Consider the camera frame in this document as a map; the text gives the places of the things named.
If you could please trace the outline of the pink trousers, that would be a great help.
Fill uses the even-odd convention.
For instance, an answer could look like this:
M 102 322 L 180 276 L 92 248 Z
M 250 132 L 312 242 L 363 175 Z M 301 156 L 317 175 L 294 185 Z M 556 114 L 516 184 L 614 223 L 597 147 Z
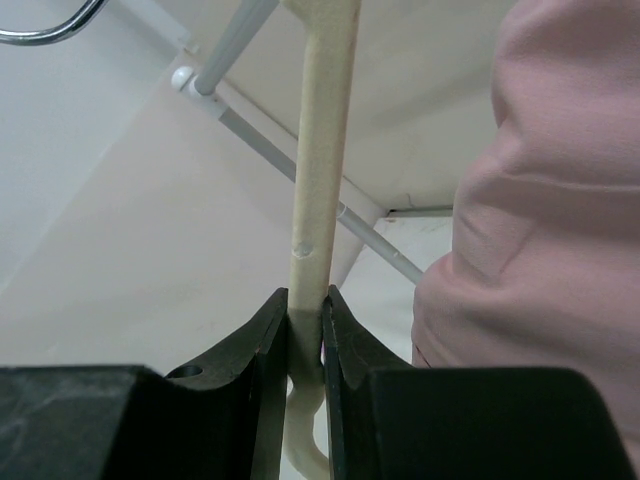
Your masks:
M 637 441 L 638 3 L 517 3 L 492 81 L 497 133 L 416 289 L 414 363 L 578 370 Z

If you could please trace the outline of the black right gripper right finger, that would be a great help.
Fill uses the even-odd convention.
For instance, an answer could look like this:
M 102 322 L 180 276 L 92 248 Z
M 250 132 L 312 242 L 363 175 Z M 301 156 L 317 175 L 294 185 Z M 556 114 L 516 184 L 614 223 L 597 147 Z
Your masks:
M 631 479 L 595 387 L 563 368 L 415 368 L 323 306 L 334 479 Z

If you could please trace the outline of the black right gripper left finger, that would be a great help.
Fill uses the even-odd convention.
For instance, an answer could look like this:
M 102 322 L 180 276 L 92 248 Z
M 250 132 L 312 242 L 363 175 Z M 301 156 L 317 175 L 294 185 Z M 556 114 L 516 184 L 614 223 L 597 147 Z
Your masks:
M 5 367 L 5 479 L 275 479 L 287 292 L 167 375 L 139 365 Z

